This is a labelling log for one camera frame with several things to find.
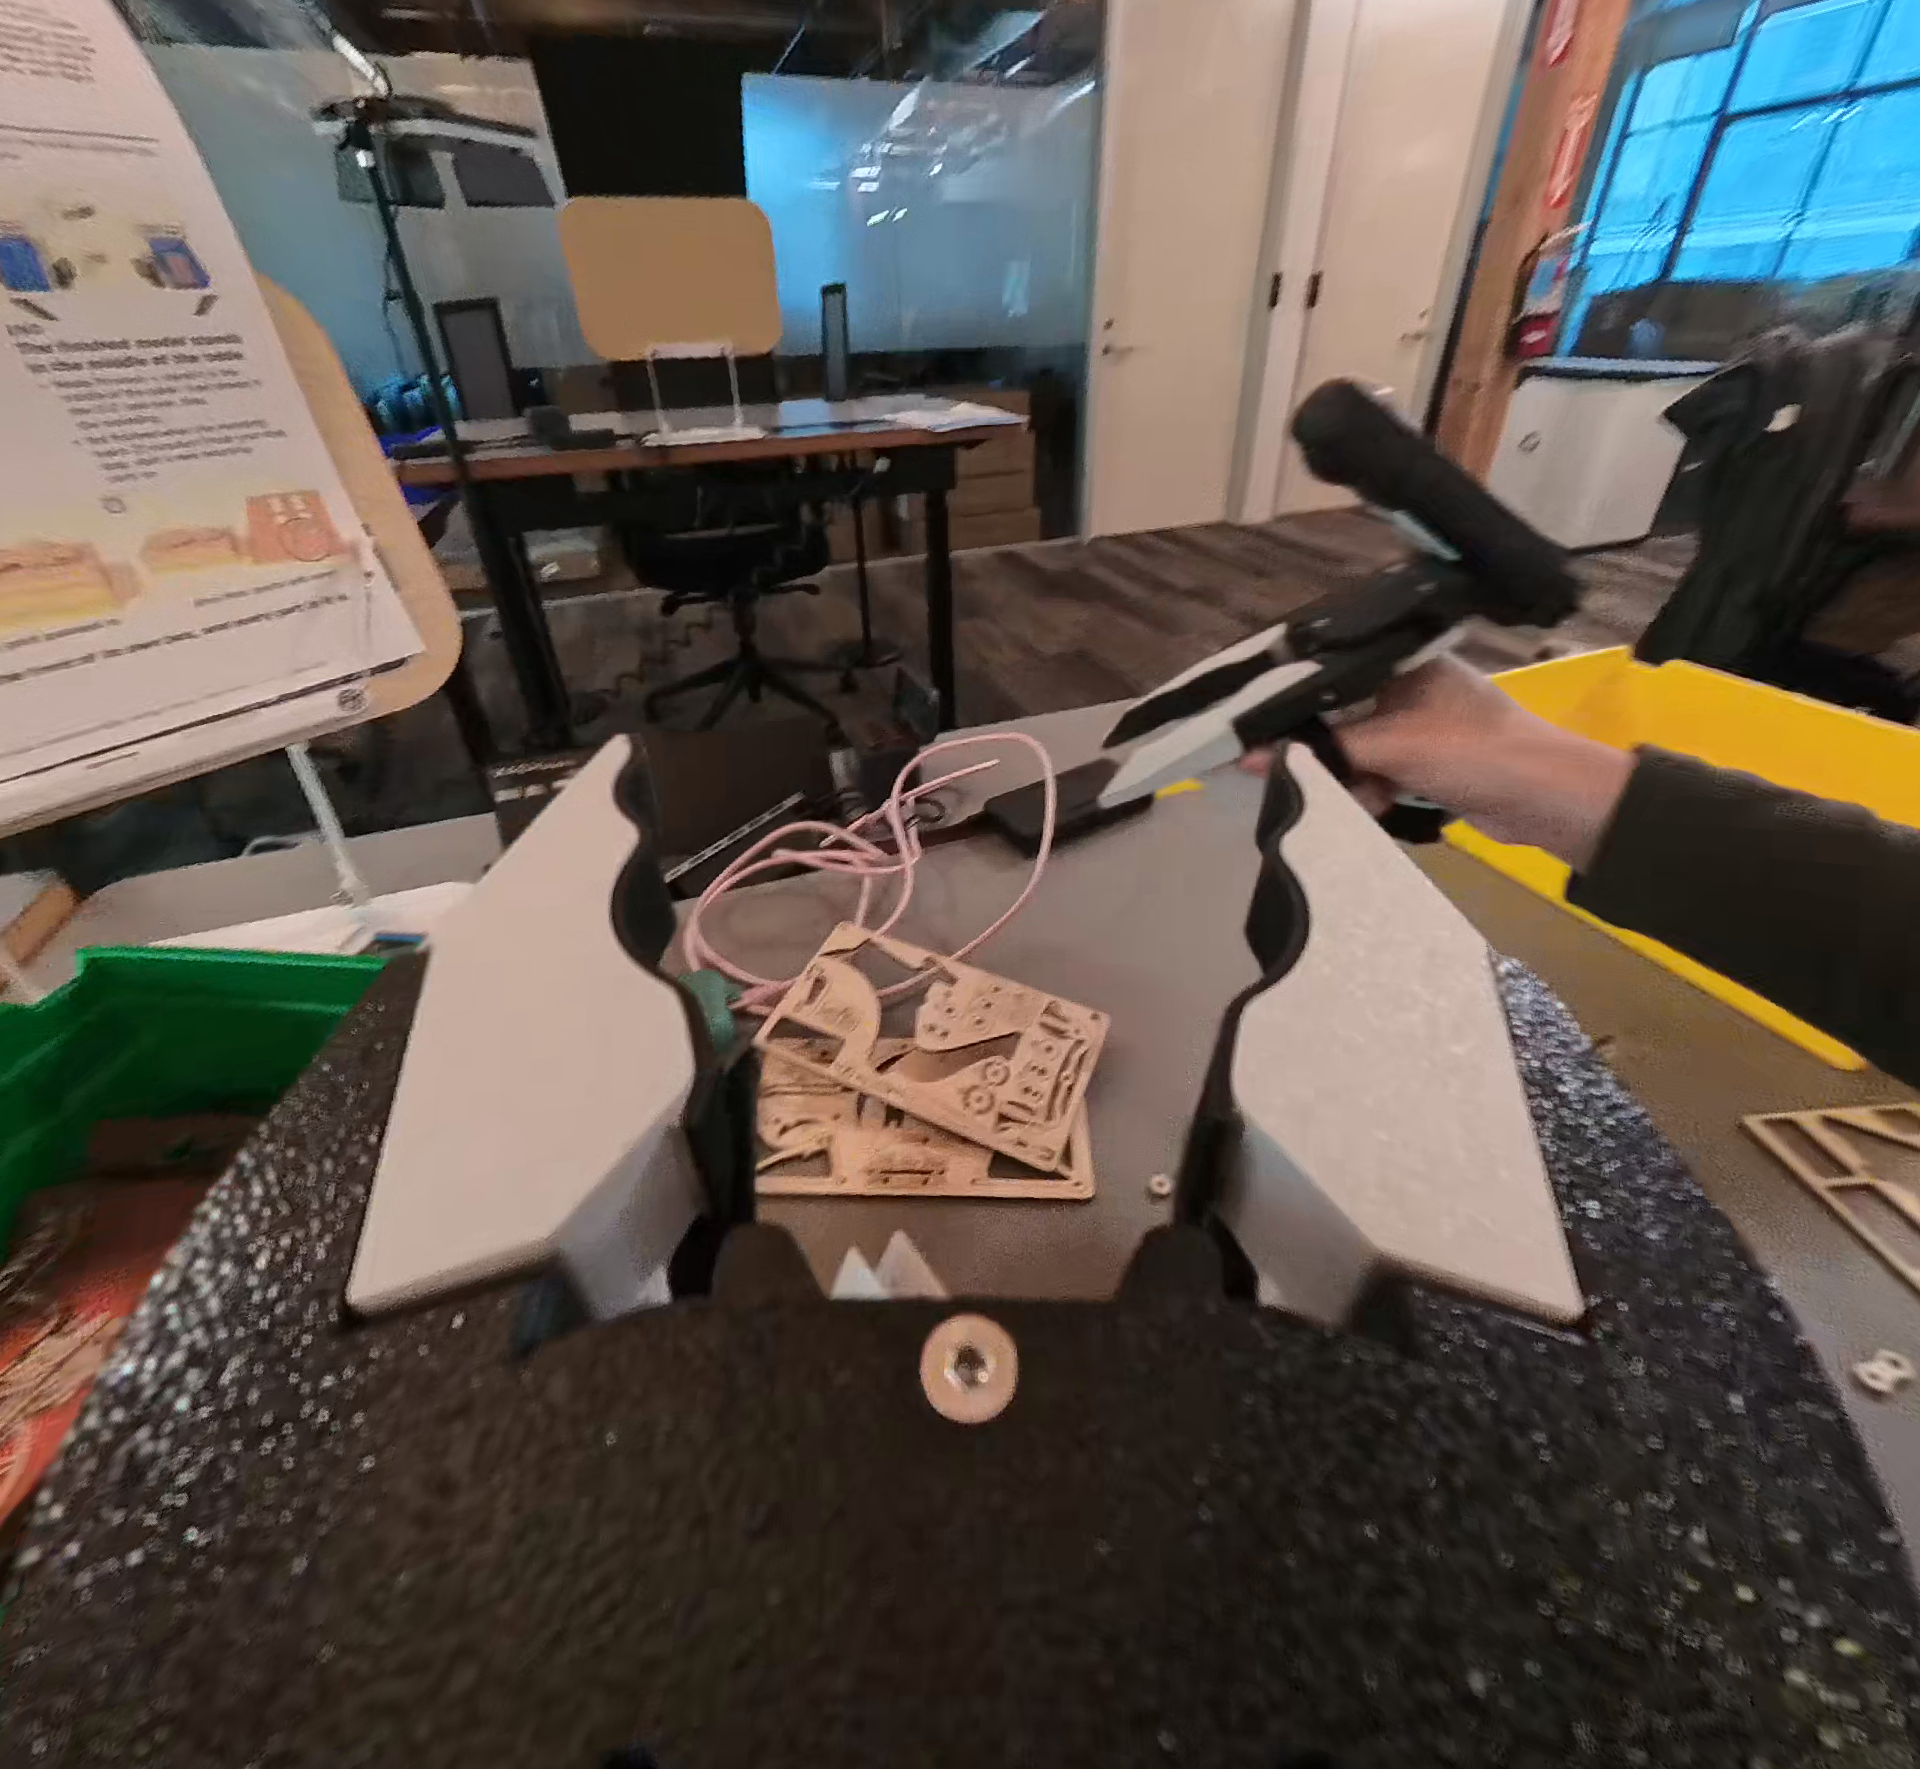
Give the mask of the person's right hand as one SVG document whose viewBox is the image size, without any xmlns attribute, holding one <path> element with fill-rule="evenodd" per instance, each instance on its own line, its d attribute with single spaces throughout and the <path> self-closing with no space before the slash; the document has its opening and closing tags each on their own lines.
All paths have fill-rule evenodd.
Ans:
<svg viewBox="0 0 1920 1769">
<path fill-rule="evenodd" d="M 1418 798 L 1573 871 L 1592 862 L 1638 769 L 1631 752 L 1549 726 L 1455 655 L 1339 718 L 1333 744 L 1374 815 Z"/>
</svg>

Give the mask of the dark monitor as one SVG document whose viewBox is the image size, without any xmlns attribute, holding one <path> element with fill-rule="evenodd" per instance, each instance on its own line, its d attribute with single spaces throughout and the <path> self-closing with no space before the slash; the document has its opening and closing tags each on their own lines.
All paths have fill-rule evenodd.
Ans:
<svg viewBox="0 0 1920 1769">
<path fill-rule="evenodd" d="M 523 392 L 511 354 L 497 296 L 441 299 L 433 306 L 446 372 L 458 397 L 462 420 L 508 420 L 523 412 Z"/>
</svg>

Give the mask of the red model kit box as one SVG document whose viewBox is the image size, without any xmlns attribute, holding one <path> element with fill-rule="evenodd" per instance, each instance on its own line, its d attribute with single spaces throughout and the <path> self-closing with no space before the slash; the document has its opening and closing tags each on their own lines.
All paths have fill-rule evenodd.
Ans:
<svg viewBox="0 0 1920 1769">
<path fill-rule="evenodd" d="M 121 1117 L 82 1177 L 31 1191 L 3 1239 L 3 1535 L 13 1535 L 119 1333 L 214 1178 L 232 1117 Z"/>
</svg>

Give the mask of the black office chair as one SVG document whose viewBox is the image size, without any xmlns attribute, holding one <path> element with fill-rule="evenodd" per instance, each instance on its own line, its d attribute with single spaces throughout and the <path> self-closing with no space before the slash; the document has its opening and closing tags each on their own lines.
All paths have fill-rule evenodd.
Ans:
<svg viewBox="0 0 1920 1769">
<path fill-rule="evenodd" d="M 720 726 L 737 703 L 778 697 L 816 718 L 828 744 L 847 742 L 837 709 L 818 699 L 803 678 L 830 674 L 845 690 L 853 690 L 855 678 L 825 659 L 772 655 L 758 636 L 766 601 L 821 597 L 818 578 L 830 567 L 822 505 L 787 496 L 778 481 L 750 481 L 724 496 L 714 517 L 702 515 L 681 529 L 634 521 L 613 535 L 631 578 L 661 598 L 663 618 L 709 606 L 735 629 L 728 659 L 642 690 L 639 713 L 648 726 L 661 726 L 669 703 L 696 694 L 714 694 L 700 732 Z"/>
</svg>

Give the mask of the person's right forearm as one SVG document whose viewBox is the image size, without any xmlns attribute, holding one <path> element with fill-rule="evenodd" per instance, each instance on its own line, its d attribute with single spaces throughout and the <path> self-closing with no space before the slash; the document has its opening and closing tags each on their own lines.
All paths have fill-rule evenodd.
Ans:
<svg viewBox="0 0 1920 1769">
<path fill-rule="evenodd" d="M 1573 907 L 1917 1084 L 1917 830 L 1646 748 Z"/>
</svg>

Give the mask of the dark hanging jacket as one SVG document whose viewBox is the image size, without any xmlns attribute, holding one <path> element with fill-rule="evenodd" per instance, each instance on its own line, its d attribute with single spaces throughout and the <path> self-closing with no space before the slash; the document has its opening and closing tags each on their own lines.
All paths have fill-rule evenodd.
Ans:
<svg viewBox="0 0 1920 1769">
<path fill-rule="evenodd" d="M 1767 333 L 1664 420 L 1697 550 L 1635 659 L 1916 726 L 1917 319 Z"/>
</svg>

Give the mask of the white recycling cabinet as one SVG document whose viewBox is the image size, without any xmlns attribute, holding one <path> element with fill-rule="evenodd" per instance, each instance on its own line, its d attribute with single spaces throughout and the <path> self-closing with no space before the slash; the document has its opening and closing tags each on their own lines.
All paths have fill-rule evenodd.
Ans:
<svg viewBox="0 0 1920 1769">
<path fill-rule="evenodd" d="M 1650 535 L 1683 435 L 1668 409 L 1715 361 L 1540 358 L 1521 366 L 1486 473 L 1495 498 L 1571 552 Z"/>
</svg>

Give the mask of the white door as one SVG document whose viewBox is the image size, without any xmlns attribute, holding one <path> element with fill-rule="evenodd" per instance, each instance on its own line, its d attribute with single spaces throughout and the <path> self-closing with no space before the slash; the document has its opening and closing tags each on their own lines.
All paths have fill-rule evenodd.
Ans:
<svg viewBox="0 0 1920 1769">
<path fill-rule="evenodd" d="M 1301 397 L 1359 381 L 1426 412 L 1532 4 L 1356 4 Z"/>
<path fill-rule="evenodd" d="M 1105 535 L 1231 515 L 1301 20 L 1301 0 L 1122 10 L 1093 481 Z"/>
</svg>

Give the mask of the emptied wooden parts sheet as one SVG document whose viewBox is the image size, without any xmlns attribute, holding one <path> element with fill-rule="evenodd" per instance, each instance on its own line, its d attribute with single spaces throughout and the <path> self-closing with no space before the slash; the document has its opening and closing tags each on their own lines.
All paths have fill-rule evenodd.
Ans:
<svg viewBox="0 0 1920 1769">
<path fill-rule="evenodd" d="M 1917 1294 L 1917 1102 L 1765 1111 L 1742 1129 Z"/>
</svg>

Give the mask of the blank wooden board stand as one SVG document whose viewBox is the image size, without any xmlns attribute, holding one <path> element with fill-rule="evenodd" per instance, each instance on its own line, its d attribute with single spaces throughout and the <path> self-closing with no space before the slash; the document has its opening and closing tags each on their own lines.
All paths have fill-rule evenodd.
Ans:
<svg viewBox="0 0 1920 1769">
<path fill-rule="evenodd" d="M 781 347 L 781 268 L 772 225 L 748 196 L 566 196 L 558 244 L 577 323 L 593 355 L 639 364 L 652 426 L 642 446 L 763 442 L 748 420 L 741 358 Z M 674 420 L 661 364 L 724 361 L 724 420 Z"/>
</svg>

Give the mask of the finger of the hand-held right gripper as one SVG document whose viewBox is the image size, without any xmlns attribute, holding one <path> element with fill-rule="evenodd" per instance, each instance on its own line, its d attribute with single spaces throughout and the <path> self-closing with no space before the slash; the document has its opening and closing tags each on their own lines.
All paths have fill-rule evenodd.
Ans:
<svg viewBox="0 0 1920 1769">
<path fill-rule="evenodd" d="M 1329 629 L 1273 626 L 1136 702 L 1108 749 L 1261 748 L 1339 706 L 1336 670 L 1352 644 Z"/>
<path fill-rule="evenodd" d="M 1111 749 L 1111 775 L 1097 807 L 1128 807 L 1166 784 L 1235 765 L 1252 748 L 1269 748 L 1325 709 L 1321 684 L 1247 684 L 1240 694 L 1142 732 Z"/>
</svg>

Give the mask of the wooden pillar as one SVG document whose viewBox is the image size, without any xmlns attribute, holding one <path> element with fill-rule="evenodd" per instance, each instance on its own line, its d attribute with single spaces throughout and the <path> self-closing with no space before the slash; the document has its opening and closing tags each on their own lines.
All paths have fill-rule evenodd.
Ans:
<svg viewBox="0 0 1920 1769">
<path fill-rule="evenodd" d="M 1538 249 L 1573 217 L 1631 0 L 1545 0 L 1460 314 L 1439 442 L 1486 481 L 1519 381 L 1510 322 Z"/>
</svg>

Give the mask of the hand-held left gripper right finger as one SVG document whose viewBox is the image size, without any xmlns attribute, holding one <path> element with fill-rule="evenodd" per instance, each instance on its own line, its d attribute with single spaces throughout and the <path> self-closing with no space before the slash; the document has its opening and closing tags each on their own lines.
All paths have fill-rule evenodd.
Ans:
<svg viewBox="0 0 1920 1769">
<path fill-rule="evenodd" d="M 1436 1293 L 1575 1333 L 1587 1298 L 1483 935 L 1305 748 L 1263 784 L 1176 1222 L 1231 1298 L 1359 1329 Z"/>
</svg>

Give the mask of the yellow plastic bin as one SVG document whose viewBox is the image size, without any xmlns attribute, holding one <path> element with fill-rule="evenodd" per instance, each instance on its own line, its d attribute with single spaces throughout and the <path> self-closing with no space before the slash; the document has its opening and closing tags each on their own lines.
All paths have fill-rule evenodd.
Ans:
<svg viewBox="0 0 1920 1769">
<path fill-rule="evenodd" d="M 1917 829 L 1917 729 L 1670 662 L 1649 667 L 1629 647 L 1538 662 L 1491 678 L 1540 720 L 1611 748 L 1658 748 L 1701 763 L 1761 777 L 1778 788 L 1851 800 L 1885 823 Z M 1836 1070 L 1870 1062 L 1840 1038 L 1758 999 L 1658 941 L 1606 926 L 1567 902 L 1571 871 L 1532 848 L 1496 845 L 1464 823 L 1443 842 L 1491 871 L 1608 933 L 1635 955 L 1695 984 L 1726 1009 Z"/>
</svg>

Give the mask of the instruction sheet board stand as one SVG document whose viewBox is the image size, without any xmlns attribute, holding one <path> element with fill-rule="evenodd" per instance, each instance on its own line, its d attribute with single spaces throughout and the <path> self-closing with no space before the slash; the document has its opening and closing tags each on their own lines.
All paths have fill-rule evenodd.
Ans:
<svg viewBox="0 0 1920 1769">
<path fill-rule="evenodd" d="M 3 0 L 3 835 L 437 694 L 458 614 L 113 0 Z"/>
</svg>

